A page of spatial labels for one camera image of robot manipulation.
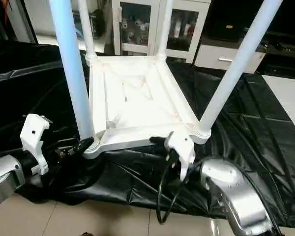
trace black cable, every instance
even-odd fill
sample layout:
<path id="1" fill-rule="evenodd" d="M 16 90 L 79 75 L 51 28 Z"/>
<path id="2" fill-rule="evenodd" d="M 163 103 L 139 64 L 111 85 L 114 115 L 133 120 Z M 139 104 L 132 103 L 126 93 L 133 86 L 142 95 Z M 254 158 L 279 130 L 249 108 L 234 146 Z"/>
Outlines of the black cable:
<path id="1" fill-rule="evenodd" d="M 162 217 L 161 216 L 161 197 L 162 197 L 162 189 L 163 189 L 163 184 L 164 184 L 164 181 L 165 181 L 165 177 L 167 176 L 167 173 L 168 173 L 168 170 L 171 168 L 172 164 L 175 163 L 177 161 L 177 157 L 174 156 L 174 157 L 170 157 L 170 159 L 167 161 L 167 165 L 166 165 L 166 169 L 165 171 L 163 172 L 163 175 L 162 175 L 162 178 L 161 178 L 161 182 L 159 184 L 159 187 L 158 187 L 158 192 L 157 192 L 157 203 L 156 203 L 156 216 L 157 216 L 157 220 L 160 224 L 164 224 L 168 218 L 168 216 L 170 215 L 171 213 L 171 210 L 175 204 L 175 201 L 176 201 L 176 198 L 177 196 L 179 195 L 182 187 L 186 184 L 186 182 L 188 181 L 189 179 L 189 176 L 191 175 L 192 172 L 194 172 L 196 169 L 198 169 L 205 161 L 208 161 L 208 160 L 211 160 L 211 159 L 217 159 L 219 157 L 214 157 L 214 156 L 208 156 L 208 157 L 205 157 L 199 161 L 197 161 L 196 163 L 194 163 L 191 168 L 188 168 L 188 171 L 187 171 L 187 174 L 186 174 L 186 177 L 185 179 L 180 183 L 179 187 L 178 187 L 178 190 L 176 192 L 176 194 L 174 195 L 174 198 L 172 199 L 171 201 L 171 204 L 169 206 L 169 208 L 167 209 L 167 211 L 165 212 L 164 216 Z M 261 190 L 257 187 L 257 185 L 253 182 L 253 180 L 251 179 L 251 177 L 240 167 L 238 166 L 237 164 L 233 163 L 232 161 L 230 160 L 227 160 L 227 159 L 224 159 L 222 158 L 223 161 L 227 161 L 229 163 L 231 163 L 232 165 L 234 165 L 236 168 L 239 169 L 239 171 L 248 179 L 248 181 L 250 182 L 250 184 L 252 185 L 252 187 L 255 189 L 255 191 L 257 192 L 261 202 L 263 203 L 263 205 L 265 206 L 265 210 L 267 211 L 268 215 L 269 215 L 269 218 L 270 218 L 270 221 L 272 222 L 272 225 L 273 225 L 273 228 L 275 229 L 276 231 L 276 234 L 278 236 L 282 236 L 282 232 L 279 228 L 279 226 L 277 225 L 276 221 L 275 221 L 275 218 L 267 204 L 267 202 L 265 201 L 262 193 L 261 193 Z"/>

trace tiled floor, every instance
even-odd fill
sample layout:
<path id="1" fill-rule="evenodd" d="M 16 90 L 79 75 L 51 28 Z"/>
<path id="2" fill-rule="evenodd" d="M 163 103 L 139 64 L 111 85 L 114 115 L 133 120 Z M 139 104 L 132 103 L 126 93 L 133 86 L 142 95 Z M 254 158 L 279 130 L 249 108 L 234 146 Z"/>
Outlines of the tiled floor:
<path id="1" fill-rule="evenodd" d="M 217 220 L 219 236 L 234 236 L 228 222 Z M 295 229 L 282 229 L 295 236 Z M 36 205 L 14 195 L 0 206 L 0 236 L 217 236 L 208 218 L 171 214 L 159 225 L 154 210 L 86 201 L 67 206 L 50 201 Z"/>

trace black plastic sheet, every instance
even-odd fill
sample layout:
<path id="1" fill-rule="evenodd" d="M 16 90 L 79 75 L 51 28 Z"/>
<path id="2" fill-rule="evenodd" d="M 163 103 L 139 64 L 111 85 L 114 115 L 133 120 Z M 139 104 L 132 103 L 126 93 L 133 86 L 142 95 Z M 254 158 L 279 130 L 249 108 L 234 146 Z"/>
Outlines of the black plastic sheet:
<path id="1" fill-rule="evenodd" d="M 201 117 L 223 73 L 170 63 L 190 106 Z M 85 66 L 86 79 L 88 68 Z M 19 134 L 28 113 L 45 115 L 70 127 L 78 137 L 58 47 L 0 42 L 0 155 L 21 148 Z M 280 226 L 295 227 L 295 126 L 261 75 L 243 75 L 212 128 L 196 145 L 197 158 L 218 155 L 240 165 L 257 183 Z M 76 204 L 86 199 L 155 208 L 164 171 L 162 146 L 109 151 L 94 160 L 68 161 L 51 189 L 27 184 L 19 193 L 32 201 L 55 199 Z M 179 185 L 175 169 L 164 189 L 166 209 Z M 223 218 L 194 173 L 174 212 Z"/>

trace drawer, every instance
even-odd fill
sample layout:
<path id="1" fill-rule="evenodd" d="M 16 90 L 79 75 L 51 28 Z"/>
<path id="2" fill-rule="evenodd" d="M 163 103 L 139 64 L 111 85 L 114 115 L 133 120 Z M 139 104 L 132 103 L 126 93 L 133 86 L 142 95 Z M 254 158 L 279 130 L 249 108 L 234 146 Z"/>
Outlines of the drawer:
<path id="1" fill-rule="evenodd" d="M 200 45 L 195 61 L 196 66 L 227 70 L 238 49 Z M 265 53 L 255 52 L 244 72 L 254 73 Z"/>

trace cabinet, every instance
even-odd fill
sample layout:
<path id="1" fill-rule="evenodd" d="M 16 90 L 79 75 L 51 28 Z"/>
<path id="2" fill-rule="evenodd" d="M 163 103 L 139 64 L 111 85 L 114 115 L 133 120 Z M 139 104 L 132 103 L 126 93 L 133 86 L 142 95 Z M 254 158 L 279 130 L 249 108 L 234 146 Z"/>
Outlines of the cabinet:
<path id="1" fill-rule="evenodd" d="M 168 57 L 192 63 L 209 7 L 205 1 L 174 1 Z M 113 0 L 112 5 L 115 54 L 156 54 L 166 0 Z"/>

